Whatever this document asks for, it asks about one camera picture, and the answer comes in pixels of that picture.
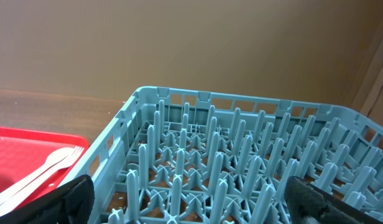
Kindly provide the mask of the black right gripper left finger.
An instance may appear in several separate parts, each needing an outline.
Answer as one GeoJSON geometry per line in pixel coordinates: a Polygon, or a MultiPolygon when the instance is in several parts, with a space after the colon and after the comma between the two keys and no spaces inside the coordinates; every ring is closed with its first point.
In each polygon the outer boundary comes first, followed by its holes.
{"type": "Polygon", "coordinates": [[[95,200],[89,175],[81,175],[0,217],[0,224],[87,224],[95,200]]]}

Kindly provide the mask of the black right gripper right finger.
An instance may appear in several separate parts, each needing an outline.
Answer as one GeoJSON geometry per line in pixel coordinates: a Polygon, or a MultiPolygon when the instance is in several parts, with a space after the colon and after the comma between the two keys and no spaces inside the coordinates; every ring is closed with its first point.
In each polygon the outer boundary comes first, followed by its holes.
{"type": "Polygon", "coordinates": [[[287,179],[284,199],[293,224],[380,223],[297,176],[287,179]]]}

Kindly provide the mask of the white plastic fork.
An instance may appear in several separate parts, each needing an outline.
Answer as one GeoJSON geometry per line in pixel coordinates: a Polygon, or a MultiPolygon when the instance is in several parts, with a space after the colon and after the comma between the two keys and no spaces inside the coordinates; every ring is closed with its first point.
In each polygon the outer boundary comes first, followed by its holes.
{"type": "Polygon", "coordinates": [[[11,198],[6,200],[0,206],[0,217],[14,210],[20,205],[27,197],[29,197],[34,191],[36,191],[46,180],[61,169],[72,166],[78,158],[82,155],[85,148],[79,146],[73,153],[68,155],[60,162],[54,164],[52,167],[47,169],[43,174],[34,179],[31,183],[25,186],[23,189],[14,194],[11,198]]]}

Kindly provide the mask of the white plastic spoon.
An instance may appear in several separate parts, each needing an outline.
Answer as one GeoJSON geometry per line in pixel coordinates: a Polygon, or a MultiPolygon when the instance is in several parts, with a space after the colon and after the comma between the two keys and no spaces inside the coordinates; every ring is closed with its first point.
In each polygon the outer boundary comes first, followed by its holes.
{"type": "Polygon", "coordinates": [[[79,147],[62,147],[60,149],[57,149],[53,152],[51,152],[45,162],[35,171],[31,172],[29,175],[24,177],[23,179],[19,180],[15,184],[11,185],[6,190],[2,191],[0,193],[0,206],[9,198],[11,198],[14,194],[16,194],[18,191],[23,189],[25,186],[27,186],[29,183],[31,183],[34,179],[36,179],[38,176],[43,174],[47,169],[52,167],[54,164],[60,162],[64,158],[66,158],[68,155],[73,153],[76,149],[79,147]]]}

